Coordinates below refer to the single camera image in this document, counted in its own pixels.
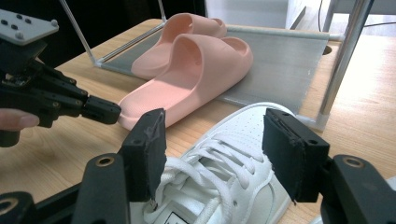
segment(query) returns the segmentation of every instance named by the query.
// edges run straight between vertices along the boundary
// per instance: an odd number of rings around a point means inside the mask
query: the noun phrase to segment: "pink slipper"
[[[131,130],[143,114],[163,108],[169,127],[231,88],[252,64],[251,49],[239,38],[179,35],[165,71],[120,101],[119,123]]]
[[[219,19],[208,19],[190,13],[179,13],[171,17],[163,27],[158,42],[132,64],[132,74],[144,79],[158,76],[169,64],[172,43],[181,34],[210,35],[222,38],[227,28]]]

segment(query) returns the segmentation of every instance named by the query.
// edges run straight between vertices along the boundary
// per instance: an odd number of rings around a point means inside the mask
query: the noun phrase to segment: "shoelace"
[[[168,184],[182,185],[187,178],[192,178],[196,184],[205,189],[216,189],[219,198],[211,200],[204,205],[202,210],[197,211],[199,214],[195,223],[206,223],[212,216],[213,208],[222,203],[223,218],[222,223],[231,223],[233,201],[227,183],[216,176],[213,171],[221,171],[227,175],[234,175],[239,181],[241,187],[246,189],[249,185],[249,179],[246,171],[254,174],[254,159],[263,162],[263,154],[257,146],[247,146],[246,141],[241,142],[237,139],[243,137],[242,133],[217,133],[211,139],[205,140],[195,146],[184,158],[169,157],[165,164],[165,171],[162,175],[160,186],[157,188],[156,201],[159,207],[154,212],[145,212],[145,220],[150,223],[164,209],[163,198],[177,201],[178,194],[184,194],[178,189],[174,189]],[[211,165],[204,166],[202,160],[213,161]]]

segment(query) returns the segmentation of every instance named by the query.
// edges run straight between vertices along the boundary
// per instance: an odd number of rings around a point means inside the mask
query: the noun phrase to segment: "wooden table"
[[[146,21],[93,49],[104,56],[147,31],[158,21]],[[322,57],[301,114],[315,116],[339,43]],[[319,135],[331,144],[331,156],[349,154],[371,162],[385,178],[396,175],[396,38],[362,36],[332,107],[326,129]],[[144,83],[94,67],[86,53],[59,66],[91,95],[118,102]],[[238,109],[214,100],[166,130],[167,156],[180,156],[214,124]],[[0,148],[0,194],[30,192],[36,202],[81,181],[91,158],[117,152],[128,131],[118,123],[60,117],[50,129],[21,132],[15,147]],[[307,223],[319,214],[319,203],[291,205],[281,223]]]

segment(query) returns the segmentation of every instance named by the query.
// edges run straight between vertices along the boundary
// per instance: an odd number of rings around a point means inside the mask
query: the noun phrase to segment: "white sneaker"
[[[167,158],[156,191],[158,206],[131,203],[132,223],[276,223],[290,203],[262,153],[263,115],[258,103],[231,114],[180,159]]]

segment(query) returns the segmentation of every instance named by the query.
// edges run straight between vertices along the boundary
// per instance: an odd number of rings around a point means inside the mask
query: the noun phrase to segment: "shoe label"
[[[171,213],[171,215],[166,219],[164,224],[189,224],[185,220],[181,219],[178,215],[175,213]]]

